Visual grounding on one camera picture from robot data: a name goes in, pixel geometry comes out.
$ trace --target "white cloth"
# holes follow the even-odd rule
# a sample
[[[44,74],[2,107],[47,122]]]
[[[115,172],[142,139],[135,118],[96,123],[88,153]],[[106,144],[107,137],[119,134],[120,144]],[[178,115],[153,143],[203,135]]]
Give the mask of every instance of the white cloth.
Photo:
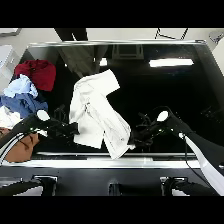
[[[0,127],[12,129],[22,119],[18,112],[11,112],[7,107],[0,107]]]
[[[20,74],[19,79],[13,80],[6,89],[4,94],[8,97],[13,98],[15,94],[29,93],[35,99],[38,96],[38,92],[34,84],[26,75]]]
[[[74,142],[100,149],[104,139],[112,159],[131,147],[127,145],[131,132],[128,123],[106,98],[119,88],[111,70],[84,77],[75,84],[70,105],[70,123],[77,122],[80,132]]]

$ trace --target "red cloth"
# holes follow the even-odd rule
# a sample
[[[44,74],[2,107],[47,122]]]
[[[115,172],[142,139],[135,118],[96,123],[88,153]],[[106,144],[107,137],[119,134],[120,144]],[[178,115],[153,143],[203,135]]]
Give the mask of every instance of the red cloth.
[[[56,77],[56,68],[47,60],[27,60],[18,64],[15,75],[26,75],[37,89],[52,91]]]

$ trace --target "folded clothing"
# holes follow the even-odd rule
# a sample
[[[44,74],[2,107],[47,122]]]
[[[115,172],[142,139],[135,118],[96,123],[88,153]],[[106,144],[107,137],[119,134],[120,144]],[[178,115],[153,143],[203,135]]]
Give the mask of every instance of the folded clothing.
[[[113,110],[106,96],[120,86],[111,70],[84,77],[74,86],[70,105],[70,123],[77,122],[80,135],[74,142],[101,148],[107,146],[112,159],[122,156],[128,145],[131,129],[128,123]]]
[[[19,79],[13,80],[6,89],[4,89],[4,95],[13,98],[15,94],[29,93],[35,99],[38,96],[38,92],[34,84],[25,75],[20,75]]]
[[[7,107],[0,107],[0,127],[13,129],[22,119],[18,112],[11,112]]]
[[[15,94],[14,98],[3,95],[0,97],[0,106],[1,105],[7,107],[12,112],[18,112],[21,118],[36,113],[38,110],[48,110],[46,102],[38,102],[33,99],[33,96],[29,93]]]
[[[27,60],[23,64],[18,64],[14,73],[28,76],[40,90],[52,91],[54,87],[56,68],[47,60]]]

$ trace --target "blue cloth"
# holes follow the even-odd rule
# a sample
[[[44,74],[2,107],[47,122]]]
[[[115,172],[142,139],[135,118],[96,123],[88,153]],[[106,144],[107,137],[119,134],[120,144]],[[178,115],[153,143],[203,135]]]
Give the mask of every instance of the blue cloth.
[[[19,79],[13,80],[6,89],[4,89],[4,95],[8,97],[15,97],[15,94],[29,93],[35,99],[38,96],[38,92],[34,84],[25,75],[20,75]]]
[[[14,98],[8,96],[0,96],[0,105],[7,107],[12,112],[19,112],[21,118],[25,118],[38,110],[48,110],[46,102],[40,103],[33,99],[29,93],[16,94]]]

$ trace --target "orange brown garment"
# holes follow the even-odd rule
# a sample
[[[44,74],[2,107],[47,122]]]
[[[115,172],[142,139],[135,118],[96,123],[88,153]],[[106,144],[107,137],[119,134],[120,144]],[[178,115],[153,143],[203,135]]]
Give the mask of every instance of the orange brown garment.
[[[3,134],[7,134],[8,132],[10,132],[10,130],[8,129],[0,129]],[[9,150],[4,159],[8,162],[25,162],[27,160],[30,160],[33,153],[33,147],[38,142],[38,134],[30,134],[17,142]]]

